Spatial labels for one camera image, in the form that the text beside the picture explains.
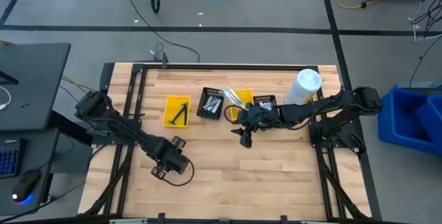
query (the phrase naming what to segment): yellow tray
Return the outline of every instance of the yellow tray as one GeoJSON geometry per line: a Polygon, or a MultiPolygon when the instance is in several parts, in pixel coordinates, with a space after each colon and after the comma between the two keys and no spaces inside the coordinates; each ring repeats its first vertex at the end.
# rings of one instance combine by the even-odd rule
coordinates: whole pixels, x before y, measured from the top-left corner
{"type": "MultiPolygon", "coordinates": [[[[246,106],[246,103],[254,104],[253,93],[252,93],[251,89],[235,90],[235,93],[242,100],[242,103],[244,104],[244,106],[246,106]]],[[[238,119],[238,108],[235,108],[235,107],[230,108],[230,118],[231,118],[231,120],[238,119]]]]}
{"type": "Polygon", "coordinates": [[[189,96],[167,96],[166,109],[164,110],[163,125],[165,127],[179,127],[184,128],[189,124],[189,116],[191,111],[191,98],[189,96]],[[175,121],[176,124],[171,124],[173,118],[180,112],[183,104],[187,103],[187,120],[184,124],[184,113],[182,113],[175,121]]]}

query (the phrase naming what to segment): white container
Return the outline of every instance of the white container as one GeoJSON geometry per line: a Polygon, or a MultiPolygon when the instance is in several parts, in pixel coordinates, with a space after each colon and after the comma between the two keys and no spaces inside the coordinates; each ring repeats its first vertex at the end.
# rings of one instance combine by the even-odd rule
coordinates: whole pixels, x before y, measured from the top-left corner
{"type": "Polygon", "coordinates": [[[302,105],[310,101],[323,84],[320,75],[309,68],[301,70],[287,93],[286,104],[302,105]]]}

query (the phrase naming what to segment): gray floor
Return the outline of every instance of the gray floor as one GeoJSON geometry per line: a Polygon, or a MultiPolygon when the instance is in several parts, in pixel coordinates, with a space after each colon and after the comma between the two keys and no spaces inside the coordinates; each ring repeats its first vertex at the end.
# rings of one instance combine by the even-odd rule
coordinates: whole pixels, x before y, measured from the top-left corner
{"type": "MultiPolygon", "coordinates": [[[[341,0],[358,4],[362,0],[341,0]]],[[[424,8],[432,0],[424,2],[424,8]]],[[[0,0],[0,12],[9,0],[0,0]]],[[[162,0],[160,14],[149,2],[135,0],[153,26],[219,26],[323,28],[329,23],[323,0],[162,0]]],[[[382,2],[364,10],[339,8],[331,0],[341,30],[411,30],[407,17],[417,2],[382,2]]],[[[143,26],[128,0],[19,0],[6,24],[42,26],[143,26]]],[[[164,32],[171,41],[191,46],[202,62],[336,64],[331,35],[273,33],[164,32]]],[[[159,39],[151,32],[0,31],[0,39],[17,44],[67,41],[72,50],[65,74],[79,83],[98,86],[103,63],[150,59],[159,39]]],[[[412,37],[340,36],[353,87],[373,86],[381,95],[398,82],[410,79],[418,57],[428,47],[412,37]]],[[[166,46],[171,62],[194,62],[187,50],[166,46]]],[[[416,81],[440,80],[442,44],[428,53],[416,81]]],[[[74,96],[81,92],[65,85],[74,96]]],[[[74,101],[60,91],[55,109],[73,117],[74,101]]],[[[377,119],[361,118],[374,183],[383,219],[406,223],[440,223],[442,159],[426,153],[385,144],[377,138],[377,119]]],[[[85,173],[62,174],[54,180],[54,195],[80,183],[85,173]]],[[[73,216],[81,189],[57,204],[22,219],[73,216]]]]}

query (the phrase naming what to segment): blue bin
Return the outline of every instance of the blue bin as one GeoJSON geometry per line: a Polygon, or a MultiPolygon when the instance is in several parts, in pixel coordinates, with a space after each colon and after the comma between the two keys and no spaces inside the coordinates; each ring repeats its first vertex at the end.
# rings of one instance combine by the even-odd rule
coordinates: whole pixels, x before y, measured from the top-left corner
{"type": "Polygon", "coordinates": [[[419,151],[436,153],[427,131],[416,116],[416,110],[427,102],[427,95],[393,88],[382,98],[378,115],[378,135],[383,142],[419,151]]]}
{"type": "Polygon", "coordinates": [[[427,131],[436,152],[442,155],[442,95],[431,95],[416,111],[417,118],[427,131]]]}

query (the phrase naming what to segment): blue keyboard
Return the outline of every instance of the blue keyboard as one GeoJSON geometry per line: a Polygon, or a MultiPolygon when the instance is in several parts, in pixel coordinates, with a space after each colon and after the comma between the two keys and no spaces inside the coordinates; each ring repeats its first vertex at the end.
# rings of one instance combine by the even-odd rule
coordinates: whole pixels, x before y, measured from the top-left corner
{"type": "Polygon", "coordinates": [[[0,141],[0,179],[18,176],[25,140],[0,141]]]}

